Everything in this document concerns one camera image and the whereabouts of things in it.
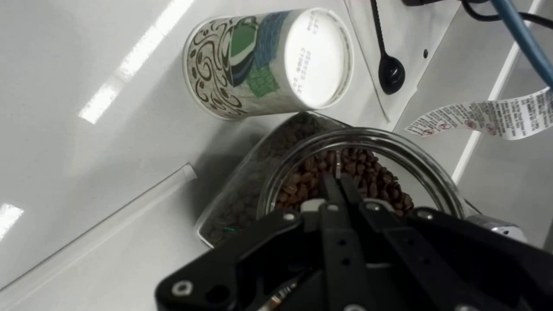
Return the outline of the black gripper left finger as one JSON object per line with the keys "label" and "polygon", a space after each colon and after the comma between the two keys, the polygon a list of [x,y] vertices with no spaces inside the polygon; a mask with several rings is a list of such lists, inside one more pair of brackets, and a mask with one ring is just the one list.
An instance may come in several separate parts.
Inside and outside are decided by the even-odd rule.
{"label": "black gripper left finger", "polygon": [[317,212],[324,293],[329,311],[369,311],[373,308],[357,234],[350,225],[345,196],[331,175],[323,177],[324,205]]}

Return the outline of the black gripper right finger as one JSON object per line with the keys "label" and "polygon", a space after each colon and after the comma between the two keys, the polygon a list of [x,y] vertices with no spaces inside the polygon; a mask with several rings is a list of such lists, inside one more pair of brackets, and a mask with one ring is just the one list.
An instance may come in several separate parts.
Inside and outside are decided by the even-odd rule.
{"label": "black gripper right finger", "polygon": [[364,295],[374,311],[494,311],[494,300],[468,286],[445,255],[388,205],[362,200],[352,179],[338,189],[362,248]]}

